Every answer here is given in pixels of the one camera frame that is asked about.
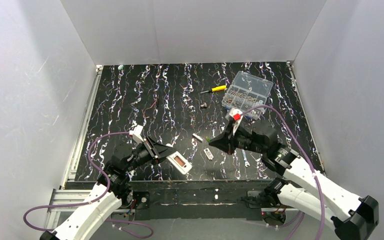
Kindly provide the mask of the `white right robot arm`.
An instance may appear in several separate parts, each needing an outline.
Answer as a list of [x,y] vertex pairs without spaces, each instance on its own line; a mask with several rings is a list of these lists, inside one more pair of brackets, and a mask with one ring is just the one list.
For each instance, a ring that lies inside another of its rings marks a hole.
[[279,174],[259,197],[248,196],[250,205],[265,201],[286,205],[331,228],[340,240],[367,240],[379,224],[379,203],[367,195],[361,197],[311,170],[303,155],[282,144],[269,124],[258,122],[251,131],[231,121],[209,145],[229,155],[235,150],[260,154],[261,161]]

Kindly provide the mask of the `white remote control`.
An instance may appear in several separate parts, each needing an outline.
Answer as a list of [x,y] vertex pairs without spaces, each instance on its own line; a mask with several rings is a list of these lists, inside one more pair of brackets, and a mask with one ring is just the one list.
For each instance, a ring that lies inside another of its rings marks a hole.
[[166,158],[170,163],[183,175],[186,175],[191,169],[192,164],[187,161],[187,159],[176,150],[170,143],[166,144],[167,147],[174,150],[173,153],[168,155]]

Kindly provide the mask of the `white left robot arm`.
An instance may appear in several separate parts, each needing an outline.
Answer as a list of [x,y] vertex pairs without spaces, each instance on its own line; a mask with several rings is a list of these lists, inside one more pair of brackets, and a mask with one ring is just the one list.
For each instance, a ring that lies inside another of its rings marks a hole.
[[133,191],[129,185],[129,172],[151,163],[168,160],[182,174],[191,164],[172,145],[160,144],[150,137],[143,138],[130,131],[129,136],[137,143],[136,148],[123,157],[110,160],[101,169],[101,176],[88,196],[81,203],[66,204],[75,207],[72,215],[55,229],[45,229],[42,240],[88,240],[108,217],[123,204],[134,206]]

